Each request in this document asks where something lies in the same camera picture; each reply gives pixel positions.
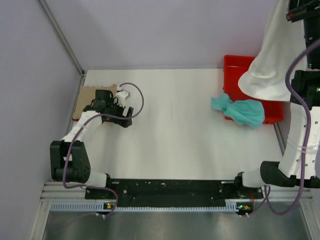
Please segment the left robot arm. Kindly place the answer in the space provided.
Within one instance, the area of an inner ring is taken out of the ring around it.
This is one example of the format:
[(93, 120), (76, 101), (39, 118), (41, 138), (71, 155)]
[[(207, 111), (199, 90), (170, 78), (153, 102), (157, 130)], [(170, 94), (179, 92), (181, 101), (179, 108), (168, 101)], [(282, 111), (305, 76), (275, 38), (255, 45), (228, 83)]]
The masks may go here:
[(115, 94), (110, 90), (95, 91), (95, 98), (84, 107), (80, 119), (71, 131), (61, 140), (50, 144), (53, 180), (94, 186), (97, 194), (105, 199), (113, 194), (114, 187), (107, 182), (110, 176), (91, 168), (85, 144), (105, 121), (123, 128), (132, 125), (134, 108), (125, 106), (129, 97), (130, 93), (126, 90), (118, 90)]

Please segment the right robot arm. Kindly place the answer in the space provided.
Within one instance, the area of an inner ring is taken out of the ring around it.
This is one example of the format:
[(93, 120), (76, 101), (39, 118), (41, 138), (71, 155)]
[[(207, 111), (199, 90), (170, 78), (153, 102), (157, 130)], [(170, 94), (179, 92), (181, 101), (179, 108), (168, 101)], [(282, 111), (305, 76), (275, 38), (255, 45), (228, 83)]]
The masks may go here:
[(315, 161), (320, 146), (320, 3), (278, 0), (264, 31), (262, 47), (239, 78), (239, 89), (257, 100), (288, 102), (290, 128), (280, 161), (263, 161), (241, 172), (233, 192), (245, 198), (263, 185), (320, 186)]

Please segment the teal t shirt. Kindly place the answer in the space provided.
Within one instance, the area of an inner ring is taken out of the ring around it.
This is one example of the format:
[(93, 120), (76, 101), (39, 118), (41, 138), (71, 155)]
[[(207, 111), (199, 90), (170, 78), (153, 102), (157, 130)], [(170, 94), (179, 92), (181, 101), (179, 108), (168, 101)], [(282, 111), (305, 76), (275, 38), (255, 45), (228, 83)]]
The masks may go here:
[(210, 107), (221, 111), (225, 117), (231, 118), (238, 125), (248, 125), (254, 130), (265, 121), (265, 109), (258, 100), (232, 101), (228, 94), (222, 93), (219, 97), (211, 98)]

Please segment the white t shirt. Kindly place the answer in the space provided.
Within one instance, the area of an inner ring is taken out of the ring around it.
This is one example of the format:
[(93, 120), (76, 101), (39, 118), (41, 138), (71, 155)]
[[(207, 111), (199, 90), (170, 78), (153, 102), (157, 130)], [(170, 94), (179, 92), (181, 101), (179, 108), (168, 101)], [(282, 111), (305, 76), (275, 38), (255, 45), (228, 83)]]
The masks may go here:
[(270, 11), (262, 47), (249, 69), (238, 81), (240, 90), (249, 97), (288, 102), (286, 72), (304, 45), (302, 24), (286, 19), (288, 0), (277, 0)]

